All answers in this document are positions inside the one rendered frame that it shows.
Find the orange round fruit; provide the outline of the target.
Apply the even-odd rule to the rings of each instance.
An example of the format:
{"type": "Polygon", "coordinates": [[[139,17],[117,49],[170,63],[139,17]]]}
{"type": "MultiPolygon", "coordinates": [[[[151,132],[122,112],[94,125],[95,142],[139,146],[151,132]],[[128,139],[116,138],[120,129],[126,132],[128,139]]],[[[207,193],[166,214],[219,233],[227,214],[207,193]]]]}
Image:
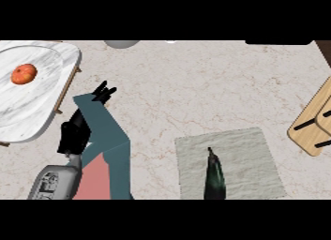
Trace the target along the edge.
{"type": "Polygon", "coordinates": [[[15,84],[27,84],[33,81],[37,69],[33,64],[20,65],[11,74],[11,82],[15,84]]]}

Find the grey round object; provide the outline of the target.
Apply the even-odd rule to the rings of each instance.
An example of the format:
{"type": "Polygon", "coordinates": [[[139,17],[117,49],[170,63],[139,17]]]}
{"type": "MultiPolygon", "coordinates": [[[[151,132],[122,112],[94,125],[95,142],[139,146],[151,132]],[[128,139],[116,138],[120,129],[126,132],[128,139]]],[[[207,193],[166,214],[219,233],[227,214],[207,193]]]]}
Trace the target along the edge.
{"type": "Polygon", "coordinates": [[[138,40],[105,40],[105,44],[114,49],[126,49],[139,43],[138,40]]]}

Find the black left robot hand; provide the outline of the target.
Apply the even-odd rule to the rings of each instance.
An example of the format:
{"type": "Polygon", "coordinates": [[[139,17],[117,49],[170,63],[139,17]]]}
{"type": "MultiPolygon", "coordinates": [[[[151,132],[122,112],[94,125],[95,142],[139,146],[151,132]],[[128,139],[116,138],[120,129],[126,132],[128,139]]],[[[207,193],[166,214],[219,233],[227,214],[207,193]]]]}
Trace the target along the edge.
{"type": "MultiPolygon", "coordinates": [[[[102,82],[92,93],[95,96],[94,101],[105,104],[116,91],[117,88],[108,88],[107,82],[102,82]]],[[[76,110],[71,119],[61,124],[61,139],[57,152],[66,156],[70,156],[71,154],[80,155],[86,148],[89,138],[91,128],[88,126],[80,110],[76,110]]]]}

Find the pale grey placemat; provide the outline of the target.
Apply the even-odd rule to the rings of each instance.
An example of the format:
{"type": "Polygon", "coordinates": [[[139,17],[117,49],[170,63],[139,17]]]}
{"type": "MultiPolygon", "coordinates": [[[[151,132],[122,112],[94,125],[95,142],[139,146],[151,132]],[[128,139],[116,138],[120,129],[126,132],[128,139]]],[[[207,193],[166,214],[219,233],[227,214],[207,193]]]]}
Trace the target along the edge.
{"type": "Polygon", "coordinates": [[[209,149],[219,157],[228,200],[266,200],[286,196],[274,157],[259,127],[178,138],[175,146],[184,200],[204,199],[209,149]]]}

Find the teal and pink angular object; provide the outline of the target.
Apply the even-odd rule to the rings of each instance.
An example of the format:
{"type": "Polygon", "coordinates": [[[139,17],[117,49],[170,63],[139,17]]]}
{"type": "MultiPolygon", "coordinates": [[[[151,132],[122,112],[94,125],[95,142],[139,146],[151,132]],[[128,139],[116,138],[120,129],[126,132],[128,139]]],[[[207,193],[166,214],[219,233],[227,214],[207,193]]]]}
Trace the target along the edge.
{"type": "Polygon", "coordinates": [[[74,97],[92,130],[82,154],[82,180],[77,200],[131,200],[131,141],[94,95],[74,97]]]}

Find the white marble tray, wooden stand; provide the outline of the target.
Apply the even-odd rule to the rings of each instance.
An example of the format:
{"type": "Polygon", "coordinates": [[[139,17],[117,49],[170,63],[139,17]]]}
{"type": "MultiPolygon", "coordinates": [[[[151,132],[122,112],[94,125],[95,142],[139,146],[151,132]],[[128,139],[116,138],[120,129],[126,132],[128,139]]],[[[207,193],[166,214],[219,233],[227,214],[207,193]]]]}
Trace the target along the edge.
{"type": "Polygon", "coordinates": [[[46,130],[79,71],[76,45],[43,40],[0,40],[0,143],[24,143],[46,130]],[[11,82],[15,68],[33,64],[27,84],[11,82]]]}

